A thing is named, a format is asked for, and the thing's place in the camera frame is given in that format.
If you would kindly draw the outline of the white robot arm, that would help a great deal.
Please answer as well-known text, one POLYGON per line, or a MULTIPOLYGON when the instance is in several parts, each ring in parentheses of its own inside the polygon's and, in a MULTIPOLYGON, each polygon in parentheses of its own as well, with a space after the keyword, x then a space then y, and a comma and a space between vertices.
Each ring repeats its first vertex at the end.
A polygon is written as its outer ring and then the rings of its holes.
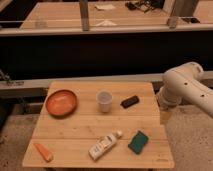
POLYGON ((203 74, 202 66, 196 62, 167 70, 162 76, 163 86, 156 94, 159 106, 168 110, 185 99, 213 118, 213 90, 200 82, 203 74))

